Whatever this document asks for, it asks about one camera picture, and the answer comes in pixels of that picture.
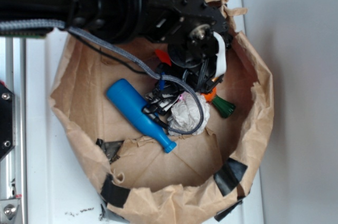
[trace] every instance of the green object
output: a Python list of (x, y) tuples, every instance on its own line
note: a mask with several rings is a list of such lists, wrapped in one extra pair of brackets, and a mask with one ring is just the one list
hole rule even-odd
[(224, 99), (220, 98), (218, 95), (216, 95), (212, 99), (211, 103), (215, 106), (215, 108), (219, 111), (219, 113), (221, 114), (223, 118), (229, 117), (236, 109), (235, 104), (225, 101)]

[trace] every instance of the black metal bracket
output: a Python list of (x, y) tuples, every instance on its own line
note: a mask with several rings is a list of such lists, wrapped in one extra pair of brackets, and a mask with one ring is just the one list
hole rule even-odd
[(14, 95), (0, 83), (0, 161), (12, 150)]

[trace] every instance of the gray wall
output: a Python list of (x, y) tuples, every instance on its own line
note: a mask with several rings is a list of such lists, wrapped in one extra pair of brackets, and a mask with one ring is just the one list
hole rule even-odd
[(243, 5), (246, 33), (275, 83), (261, 165), (265, 223), (338, 223), (338, 1)]

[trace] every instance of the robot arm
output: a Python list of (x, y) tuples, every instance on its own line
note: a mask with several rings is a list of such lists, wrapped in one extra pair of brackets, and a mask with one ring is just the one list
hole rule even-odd
[[(231, 37), (221, 13), (204, 0), (0, 0), (0, 22), (54, 19), (65, 28), (79, 27), (109, 43), (142, 36), (167, 43), (172, 66), (158, 73), (185, 81), (194, 91), (210, 92), (222, 80), (215, 77), (219, 40)], [(1, 30), (0, 35), (45, 35), (51, 28)], [(149, 93), (151, 112), (164, 114), (183, 89), (171, 82)]]

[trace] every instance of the blue plastic bottle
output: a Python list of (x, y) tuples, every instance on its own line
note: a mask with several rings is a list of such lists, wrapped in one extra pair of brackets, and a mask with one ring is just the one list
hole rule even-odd
[(126, 79), (116, 81), (108, 89), (107, 97), (136, 129), (156, 139), (166, 153), (175, 148), (176, 143), (165, 135), (162, 127), (142, 113), (147, 102)]

